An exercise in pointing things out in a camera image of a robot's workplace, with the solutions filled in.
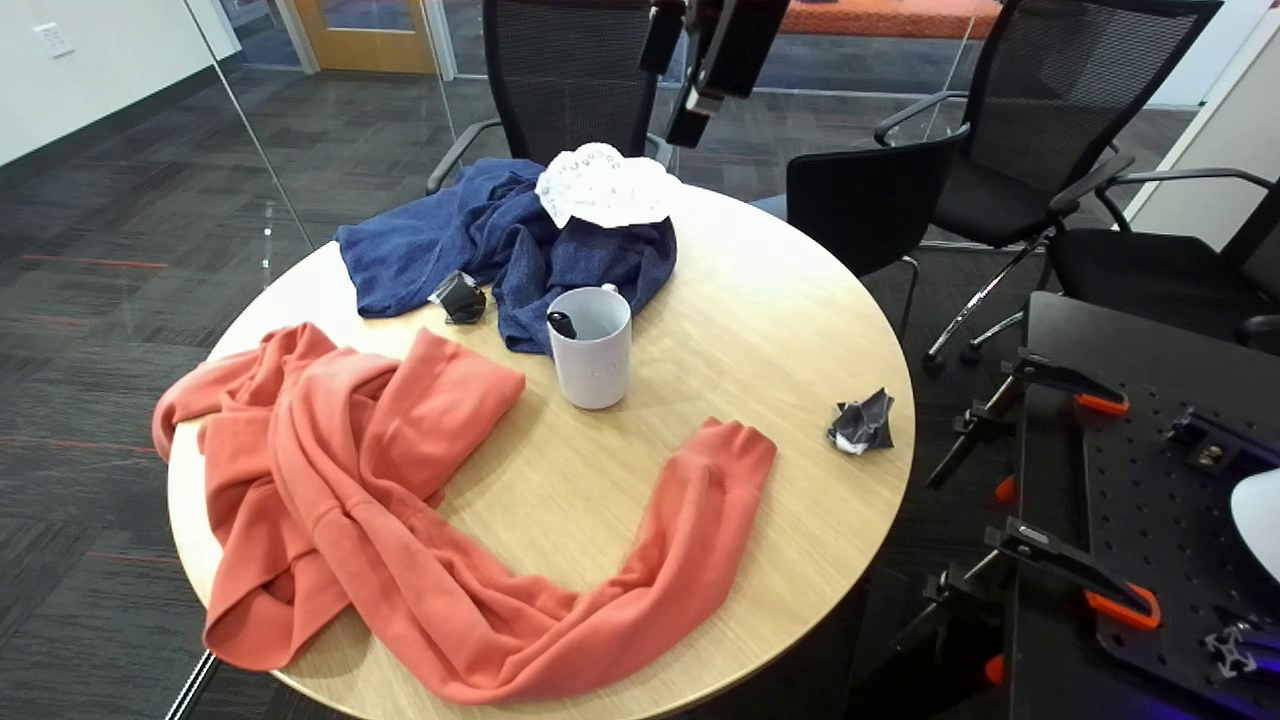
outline gray carpet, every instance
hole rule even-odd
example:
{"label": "gray carpet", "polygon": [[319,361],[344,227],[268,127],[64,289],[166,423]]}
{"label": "gray carpet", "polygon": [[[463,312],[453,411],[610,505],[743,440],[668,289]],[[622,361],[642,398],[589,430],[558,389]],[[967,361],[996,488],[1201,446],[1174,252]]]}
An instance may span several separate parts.
{"label": "gray carpet", "polygon": [[[230,318],[335,222],[425,189],[450,143],[425,81],[233,71],[268,161],[268,182],[215,84],[190,84],[0,170],[0,717],[162,717],[201,657],[201,602],[176,568],[166,464],[150,446],[155,394]],[[488,116],[483,84],[453,84],[453,116]],[[783,161],[870,143],[898,101],[772,94],[732,105],[675,170],[729,197],[769,197]],[[1156,156],[1185,116],[1149,116]],[[909,357],[993,273],[996,257],[924,252]],[[906,275],[870,280],[898,312]],[[1002,292],[989,316],[1018,306]],[[920,464],[996,368],[920,384]],[[967,466],[933,515],[906,515],[893,564],[909,573],[978,539],[989,476]],[[692,717],[832,717],[857,657],[857,606],[838,613],[760,679]],[[331,717],[268,676],[222,671],[196,717]]]}

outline chair back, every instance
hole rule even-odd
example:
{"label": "chair back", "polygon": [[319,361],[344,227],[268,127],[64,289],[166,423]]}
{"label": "chair back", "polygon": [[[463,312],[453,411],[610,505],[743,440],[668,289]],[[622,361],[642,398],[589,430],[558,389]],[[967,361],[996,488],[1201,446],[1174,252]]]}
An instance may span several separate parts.
{"label": "chair back", "polygon": [[967,87],[963,161],[1040,197],[1081,179],[1222,0],[1005,0]]}
{"label": "chair back", "polygon": [[483,0],[483,61],[511,156],[585,140],[646,153],[658,76],[642,71],[654,0]]}
{"label": "chair back", "polygon": [[1232,257],[1249,280],[1280,299],[1280,179],[1242,222],[1225,257]]}
{"label": "chair back", "polygon": [[788,161],[788,222],[870,275],[913,257],[963,136]]}

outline small black item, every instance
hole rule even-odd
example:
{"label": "small black item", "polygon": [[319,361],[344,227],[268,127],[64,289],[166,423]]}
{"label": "small black item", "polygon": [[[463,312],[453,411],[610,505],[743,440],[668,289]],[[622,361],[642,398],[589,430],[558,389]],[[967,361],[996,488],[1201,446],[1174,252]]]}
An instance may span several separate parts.
{"label": "small black item", "polygon": [[578,327],[574,327],[574,316],[569,316],[569,312],[550,312],[550,323],[551,323],[559,334],[578,341]]}
{"label": "small black item", "polygon": [[476,323],[483,316],[483,292],[469,273],[450,273],[436,289],[436,303],[453,323]]}
{"label": "small black item", "polygon": [[830,429],[838,453],[863,454],[871,446],[893,446],[888,407],[893,407],[893,394],[884,389],[876,389],[862,403],[838,403],[838,420]]}

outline navy blue towel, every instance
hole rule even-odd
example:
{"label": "navy blue towel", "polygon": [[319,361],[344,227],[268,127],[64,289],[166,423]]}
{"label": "navy blue towel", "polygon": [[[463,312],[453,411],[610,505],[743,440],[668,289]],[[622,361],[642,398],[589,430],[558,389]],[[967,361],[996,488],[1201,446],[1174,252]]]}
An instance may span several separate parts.
{"label": "navy blue towel", "polygon": [[551,352],[550,303],[585,282],[615,282],[642,316],[675,267],[668,220],[632,227],[563,227],[537,200],[540,165],[480,161],[436,197],[344,222],[340,257],[360,316],[400,316],[431,299],[450,273],[491,282],[500,333],[511,352]]}

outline black office chair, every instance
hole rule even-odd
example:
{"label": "black office chair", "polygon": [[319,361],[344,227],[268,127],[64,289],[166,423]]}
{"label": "black office chair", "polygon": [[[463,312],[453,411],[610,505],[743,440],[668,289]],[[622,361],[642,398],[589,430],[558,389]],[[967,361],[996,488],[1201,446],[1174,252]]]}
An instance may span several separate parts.
{"label": "black office chair", "polygon": [[857,275],[898,258],[913,267],[902,333],[909,333],[920,280],[913,252],[928,233],[961,136],[788,161],[788,222],[823,245]]}
{"label": "black office chair", "polygon": [[483,0],[483,65],[498,120],[469,124],[428,177],[428,190],[480,131],[504,127],[511,156],[550,165],[603,140],[646,156],[658,71],[642,68],[654,0]]}
{"label": "black office chair", "polygon": [[1125,179],[1215,179],[1235,177],[1264,189],[1255,212],[1215,252],[1195,237],[1064,233],[1049,245],[1049,267],[1075,299],[1149,316],[1190,333],[1280,352],[1280,179],[1249,170],[1149,170]]}
{"label": "black office chair", "polygon": [[[1046,233],[1064,233],[1064,217],[1130,165],[1125,153],[1108,153],[1118,131],[1149,105],[1215,6],[1222,0],[1005,0],[978,61],[963,105],[967,140],[950,170],[937,222],[1018,252],[928,342],[928,370],[943,363],[942,352],[974,306],[1046,245]],[[876,140],[893,143],[906,120],[942,101],[928,94],[888,116]]]}

